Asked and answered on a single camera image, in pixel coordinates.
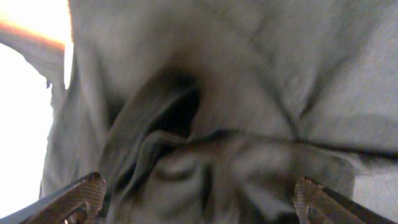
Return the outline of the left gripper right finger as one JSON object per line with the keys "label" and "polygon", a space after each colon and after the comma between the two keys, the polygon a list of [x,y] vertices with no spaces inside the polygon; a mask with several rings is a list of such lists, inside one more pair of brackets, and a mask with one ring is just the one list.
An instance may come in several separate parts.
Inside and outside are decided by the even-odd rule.
{"label": "left gripper right finger", "polygon": [[300,223],[396,224],[307,177],[296,182],[292,203]]}

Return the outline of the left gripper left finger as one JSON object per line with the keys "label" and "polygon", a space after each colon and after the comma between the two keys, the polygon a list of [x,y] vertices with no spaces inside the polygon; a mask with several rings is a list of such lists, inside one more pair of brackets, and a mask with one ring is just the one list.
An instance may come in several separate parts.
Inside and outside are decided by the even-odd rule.
{"label": "left gripper left finger", "polygon": [[106,191],[105,179],[100,173],[92,172],[1,218],[1,223],[98,223]]}

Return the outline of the black t-shirt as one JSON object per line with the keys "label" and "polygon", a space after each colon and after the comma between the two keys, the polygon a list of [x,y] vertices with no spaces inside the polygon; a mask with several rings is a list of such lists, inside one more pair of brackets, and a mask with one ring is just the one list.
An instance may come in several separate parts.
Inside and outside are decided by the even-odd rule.
{"label": "black t-shirt", "polygon": [[8,22],[52,86],[40,197],[91,172],[96,223],[298,223],[311,178],[397,220],[397,1],[68,1],[73,56]]}

